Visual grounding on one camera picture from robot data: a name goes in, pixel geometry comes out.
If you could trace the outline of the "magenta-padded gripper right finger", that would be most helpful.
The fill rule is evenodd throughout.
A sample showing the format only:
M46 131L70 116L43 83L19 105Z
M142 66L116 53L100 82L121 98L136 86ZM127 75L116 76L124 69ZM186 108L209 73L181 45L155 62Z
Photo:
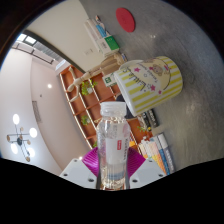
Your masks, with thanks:
M145 159L130 148L127 157L129 188L141 188L166 176L153 159Z

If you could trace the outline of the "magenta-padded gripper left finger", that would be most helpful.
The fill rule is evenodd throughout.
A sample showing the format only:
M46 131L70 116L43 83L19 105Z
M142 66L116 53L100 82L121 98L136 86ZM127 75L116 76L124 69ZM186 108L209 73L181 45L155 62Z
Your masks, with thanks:
M97 188L99 176L99 160L97 149L94 148L82 159L73 158L60 174L60 177L80 187Z

